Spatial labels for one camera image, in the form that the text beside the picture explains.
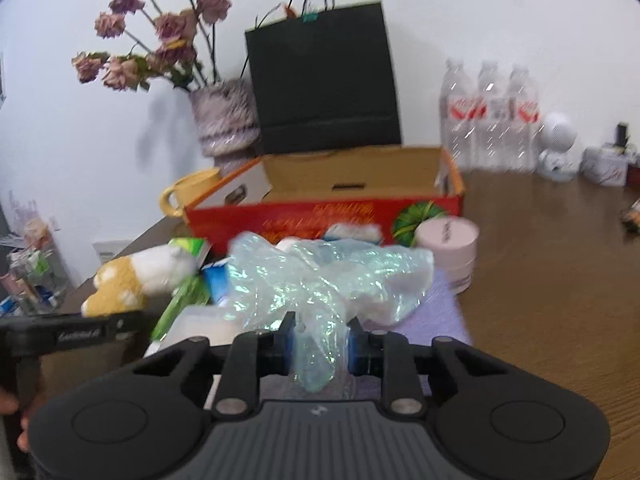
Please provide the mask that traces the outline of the left hand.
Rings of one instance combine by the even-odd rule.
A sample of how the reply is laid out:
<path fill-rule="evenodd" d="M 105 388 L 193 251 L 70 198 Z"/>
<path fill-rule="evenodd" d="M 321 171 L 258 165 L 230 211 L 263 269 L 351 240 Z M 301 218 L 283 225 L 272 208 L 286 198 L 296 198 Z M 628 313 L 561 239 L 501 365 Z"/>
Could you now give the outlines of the left hand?
<path fill-rule="evenodd" d="M 17 397 L 3 388 L 0 389 L 0 411 L 2 417 L 9 419 L 10 435 L 15 437 L 17 447 L 28 452 L 27 418 L 22 415 Z"/>

